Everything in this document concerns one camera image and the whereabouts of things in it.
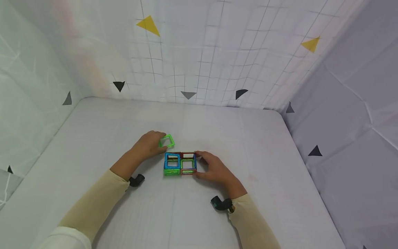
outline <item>black triangle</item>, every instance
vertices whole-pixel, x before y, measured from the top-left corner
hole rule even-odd
[[[195,92],[183,92],[181,91],[182,95],[184,95],[187,99],[192,98],[196,93]]]
[[[315,148],[308,154],[309,156],[319,156],[322,157],[321,152],[319,151],[318,146],[315,146]]]
[[[68,96],[66,96],[66,99],[64,103],[62,104],[63,106],[69,106],[72,104],[72,98],[70,97],[70,92],[68,92]]]
[[[290,101],[289,101],[289,106],[286,109],[286,113],[294,113],[294,110],[292,108],[292,104],[290,103]]]
[[[125,81],[121,82],[121,81],[114,81],[113,82],[115,84],[115,87],[119,90],[119,92],[122,91],[123,87],[124,87],[124,83]]]
[[[242,96],[242,94],[244,94],[247,91],[248,90],[246,90],[246,89],[237,90],[236,93],[235,93],[235,100],[237,100],[240,96]]]

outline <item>triangle marker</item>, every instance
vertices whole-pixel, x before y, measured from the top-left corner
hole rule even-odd
[[[195,92],[183,92],[181,91],[182,95],[184,95],[187,99],[192,98],[196,93]]]
[[[315,148],[310,152],[310,154],[308,154],[308,156],[318,156],[318,157],[322,157],[321,152],[319,151],[318,146],[315,146]]]
[[[305,41],[305,42],[301,43],[301,45],[303,47],[305,47],[306,49],[308,49],[309,51],[315,53],[316,46],[318,45],[318,41],[319,41],[320,38],[321,37],[318,36],[317,38],[314,38],[312,40]]]
[[[70,92],[68,92],[68,96],[66,96],[66,99],[64,103],[62,104],[63,106],[69,106],[72,104],[72,98],[70,97]]]
[[[119,90],[119,92],[122,91],[122,89],[123,89],[123,87],[124,87],[124,83],[125,83],[125,81],[123,81],[123,82],[114,81],[114,82],[113,82],[113,84],[114,84],[115,87]]]
[[[137,23],[137,26],[148,30],[151,33],[154,33],[157,36],[160,36],[158,29],[156,28],[155,23],[153,22],[153,19],[151,16],[147,16],[144,20],[141,22]]]
[[[286,113],[294,113],[294,110],[292,108],[292,104],[290,103],[290,101],[289,101],[289,106],[286,109]]]
[[[244,94],[247,91],[248,90],[246,90],[246,89],[237,90],[236,93],[235,93],[235,100],[237,100],[240,96],[242,96],[242,94]]]

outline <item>table surface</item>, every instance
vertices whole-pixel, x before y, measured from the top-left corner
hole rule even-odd
[[[144,133],[170,133],[169,151],[205,150],[242,181],[284,249],[344,249],[282,117],[275,111],[83,99],[0,211],[0,247],[36,248],[69,208]],[[137,170],[93,248],[239,248],[223,196],[192,176],[164,176],[164,158]]]

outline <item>hand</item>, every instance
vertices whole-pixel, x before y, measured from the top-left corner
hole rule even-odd
[[[196,172],[194,173],[195,177],[222,184],[231,199],[247,194],[242,183],[229,171],[218,157],[207,151],[195,151],[195,153],[198,157],[202,157],[209,165],[209,170],[207,172]]]
[[[128,152],[115,162],[110,170],[128,180],[143,161],[167,151],[167,146],[159,147],[159,141],[164,136],[166,133],[158,131],[144,134]]]
[[[167,151],[167,146],[159,147],[160,140],[166,136],[166,133],[159,131],[149,131],[130,149],[130,153],[145,161],[151,157],[163,154]]]

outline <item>grid pattern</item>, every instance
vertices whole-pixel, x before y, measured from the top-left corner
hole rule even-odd
[[[184,26],[178,17],[167,16],[170,8],[180,6],[157,6],[153,1],[141,0],[129,41],[131,72],[119,73],[115,78],[126,81],[127,88],[121,93],[112,89],[113,97],[280,109],[361,3],[214,1],[204,8],[179,8],[186,11],[183,17],[193,16],[185,20]],[[193,24],[196,12],[202,16],[197,20],[199,24]],[[135,26],[149,15],[160,37]],[[318,36],[315,53],[301,46]],[[248,92],[236,100],[239,89]],[[196,94],[188,100],[181,92]]]
[[[0,209],[82,98],[42,38],[0,2]]]

